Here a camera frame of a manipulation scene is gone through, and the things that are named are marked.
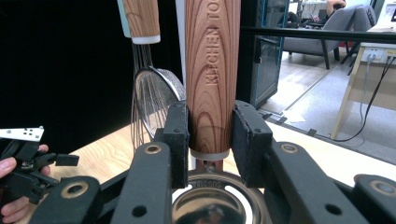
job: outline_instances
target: utensil handle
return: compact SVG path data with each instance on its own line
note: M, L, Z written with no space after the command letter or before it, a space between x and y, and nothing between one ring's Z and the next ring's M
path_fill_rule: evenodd
M187 105L191 155L228 156L238 65L240 0L186 0Z
M157 0L123 0L134 44L161 41Z

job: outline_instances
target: human hand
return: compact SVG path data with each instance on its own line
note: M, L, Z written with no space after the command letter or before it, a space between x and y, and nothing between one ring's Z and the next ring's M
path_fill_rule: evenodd
M47 145L41 145L38 147L39 151L48 151L49 147ZM17 162L14 158L7 158L0 161L0 178L9 174L14 170ZM50 175L50 168L45 166L41 169L41 174ZM26 216L29 211L29 199L26 197L21 197L14 202L8 203L1 208L1 214L3 217L3 223L11 223L21 220Z

